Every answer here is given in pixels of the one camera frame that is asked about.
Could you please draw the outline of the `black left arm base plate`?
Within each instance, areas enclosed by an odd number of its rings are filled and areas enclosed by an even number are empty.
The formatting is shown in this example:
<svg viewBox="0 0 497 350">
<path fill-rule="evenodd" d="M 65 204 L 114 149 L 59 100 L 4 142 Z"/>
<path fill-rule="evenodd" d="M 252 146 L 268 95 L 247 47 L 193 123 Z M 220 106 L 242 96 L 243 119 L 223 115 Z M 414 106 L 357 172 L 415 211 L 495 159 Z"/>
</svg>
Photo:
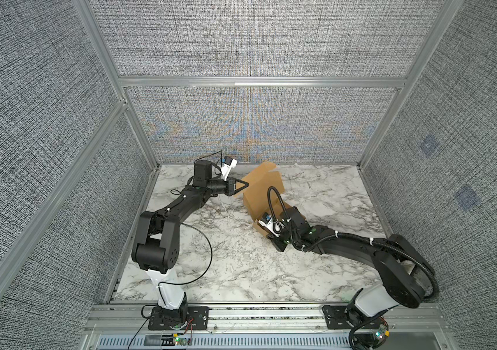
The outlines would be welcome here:
<svg viewBox="0 0 497 350">
<path fill-rule="evenodd" d="M 155 306 L 149 316 L 148 329 L 182 332 L 189 324 L 193 330 L 207 330 L 209 311 L 209 307 L 205 306 L 188 306 L 176 310 Z"/>
</svg>

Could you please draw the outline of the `aluminium enclosure frame bars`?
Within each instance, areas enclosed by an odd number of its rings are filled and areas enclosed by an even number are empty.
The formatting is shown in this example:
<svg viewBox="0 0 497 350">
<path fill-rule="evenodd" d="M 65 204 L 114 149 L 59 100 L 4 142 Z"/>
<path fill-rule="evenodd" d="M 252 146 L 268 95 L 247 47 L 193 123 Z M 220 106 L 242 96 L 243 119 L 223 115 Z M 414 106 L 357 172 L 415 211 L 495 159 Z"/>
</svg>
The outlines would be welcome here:
<svg viewBox="0 0 497 350">
<path fill-rule="evenodd" d="M 121 74 L 90 1 L 0 1 L 0 299 L 123 116 L 157 164 L 132 87 L 359 87 L 410 92 L 460 1 L 436 8 L 404 74 Z"/>
</svg>

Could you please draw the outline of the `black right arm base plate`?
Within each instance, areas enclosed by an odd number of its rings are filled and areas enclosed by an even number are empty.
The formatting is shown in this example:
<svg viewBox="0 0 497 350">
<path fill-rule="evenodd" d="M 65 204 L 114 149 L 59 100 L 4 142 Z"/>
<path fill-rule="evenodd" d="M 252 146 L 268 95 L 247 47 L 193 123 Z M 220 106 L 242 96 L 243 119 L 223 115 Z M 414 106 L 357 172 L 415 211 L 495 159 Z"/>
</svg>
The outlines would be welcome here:
<svg viewBox="0 0 497 350">
<path fill-rule="evenodd" d="M 322 312 L 329 330 L 350 330 L 362 322 L 365 322 L 365 330 L 388 330 L 388 324 L 380 317 L 373 320 L 353 306 L 348 311 L 346 305 L 324 305 Z"/>
</svg>

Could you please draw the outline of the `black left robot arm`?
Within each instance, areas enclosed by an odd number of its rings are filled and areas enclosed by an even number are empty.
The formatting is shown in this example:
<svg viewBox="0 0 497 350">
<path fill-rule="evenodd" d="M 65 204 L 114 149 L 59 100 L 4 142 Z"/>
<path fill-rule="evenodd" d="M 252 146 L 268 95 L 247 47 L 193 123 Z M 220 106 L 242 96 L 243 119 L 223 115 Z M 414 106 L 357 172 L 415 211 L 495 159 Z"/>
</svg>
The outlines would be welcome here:
<svg viewBox="0 0 497 350">
<path fill-rule="evenodd" d="M 144 211 L 138 219 L 131 258 L 146 272 L 157 292 L 155 314 L 174 329 L 184 328 L 189 322 L 185 283 L 176 281 L 174 271 L 180 253 L 181 226 L 210 198 L 234 196 L 249 186 L 230 176 L 237 164 L 229 156 L 219 164 L 204 157 L 197 159 L 193 176 L 177 198 L 157 211 Z"/>
</svg>

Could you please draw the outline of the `aluminium front rail frame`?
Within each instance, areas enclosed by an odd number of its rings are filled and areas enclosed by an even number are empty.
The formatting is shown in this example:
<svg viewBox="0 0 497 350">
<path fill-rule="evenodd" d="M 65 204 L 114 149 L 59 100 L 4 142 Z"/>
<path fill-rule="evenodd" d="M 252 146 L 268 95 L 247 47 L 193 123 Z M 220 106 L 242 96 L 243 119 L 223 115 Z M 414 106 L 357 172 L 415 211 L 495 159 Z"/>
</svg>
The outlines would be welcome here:
<svg viewBox="0 0 497 350">
<path fill-rule="evenodd" d="M 79 349 L 349 349 L 350 328 L 325 310 L 342 303 L 204 303 L 207 312 L 179 330 L 150 330 L 149 305 L 93 306 Z M 389 336 L 382 349 L 458 349 L 435 304 L 399 307 L 384 316 Z"/>
</svg>

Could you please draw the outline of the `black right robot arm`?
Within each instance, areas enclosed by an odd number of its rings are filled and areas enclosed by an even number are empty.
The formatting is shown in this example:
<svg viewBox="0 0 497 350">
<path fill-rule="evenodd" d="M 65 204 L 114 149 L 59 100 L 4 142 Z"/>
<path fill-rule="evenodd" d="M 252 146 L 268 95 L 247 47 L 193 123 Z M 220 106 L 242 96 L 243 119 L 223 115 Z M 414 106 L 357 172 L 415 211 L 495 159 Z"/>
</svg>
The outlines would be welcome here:
<svg viewBox="0 0 497 350">
<path fill-rule="evenodd" d="M 434 269 L 400 235 L 388 239 L 344 233 L 325 225 L 310 225 L 297 208 L 289 208 L 279 218 L 264 213 L 258 221 L 267 238 L 279 252 L 292 245 L 300 252 L 336 255 L 374 268 L 380 282 L 362 288 L 347 306 L 338 311 L 325 306 L 328 327 L 377 325 L 376 316 L 397 306 L 416 309 L 425 300 L 439 296 Z"/>
</svg>

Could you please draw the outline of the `brown cardboard box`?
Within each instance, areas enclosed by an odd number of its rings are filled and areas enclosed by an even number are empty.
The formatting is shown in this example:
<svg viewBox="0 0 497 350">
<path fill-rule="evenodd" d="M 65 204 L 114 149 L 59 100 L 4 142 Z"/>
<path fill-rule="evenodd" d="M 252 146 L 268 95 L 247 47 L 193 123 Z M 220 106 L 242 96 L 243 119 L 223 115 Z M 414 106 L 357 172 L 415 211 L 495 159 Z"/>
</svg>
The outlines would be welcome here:
<svg viewBox="0 0 497 350">
<path fill-rule="evenodd" d="M 242 181 L 248 182 L 249 186 L 235 195 L 235 197 L 243 196 L 243 204 L 251 216 L 254 229 L 265 238 L 272 232 L 261 226 L 259 221 L 265 213 L 272 214 L 267 200 L 268 189 L 275 187 L 281 195 L 285 192 L 281 173 L 276 168 L 273 162 L 266 161 L 260 164 L 242 178 Z"/>
</svg>

